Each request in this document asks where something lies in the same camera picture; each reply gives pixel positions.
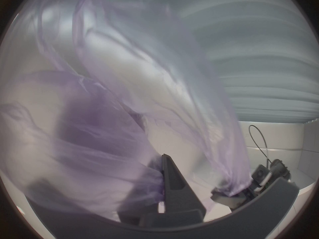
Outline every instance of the black cable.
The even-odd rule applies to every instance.
[[[253,139],[253,141],[254,141],[254,143],[256,144],[256,146],[258,147],[258,149],[259,149],[259,150],[265,155],[265,157],[267,158],[266,168],[268,169],[268,161],[270,162],[270,164],[271,164],[271,161],[269,160],[269,158],[267,157],[267,155],[259,148],[258,144],[255,142],[253,136],[251,135],[251,132],[250,132],[250,127],[251,127],[251,126],[253,126],[254,128],[256,128],[256,129],[259,131],[259,133],[261,134],[261,136],[262,136],[262,138],[263,138],[263,140],[264,140],[266,149],[268,149],[268,148],[267,148],[266,140],[265,140],[263,134],[261,133],[261,131],[259,130],[259,128],[257,128],[255,125],[250,125],[250,126],[249,126],[248,131],[249,131],[250,137]]]

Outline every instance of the wire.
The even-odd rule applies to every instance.
[[[258,144],[255,142],[253,136],[251,135],[251,132],[250,132],[250,127],[251,127],[251,126],[253,126],[254,128],[256,128],[256,129],[259,131],[259,133],[261,134],[261,136],[262,136],[262,138],[263,138],[263,140],[264,140],[265,146],[266,146],[267,155],[260,149],[260,147],[258,146]],[[266,143],[266,140],[265,140],[263,134],[261,133],[261,131],[259,130],[259,128],[257,128],[255,125],[250,125],[249,128],[248,128],[248,131],[249,131],[250,137],[253,139],[253,141],[254,141],[254,143],[256,144],[256,146],[258,147],[258,149],[259,149],[259,150],[264,154],[264,156],[267,158],[266,168],[268,169],[268,161],[270,162],[270,164],[271,164],[271,161],[270,161],[269,158],[268,158],[267,143]]]

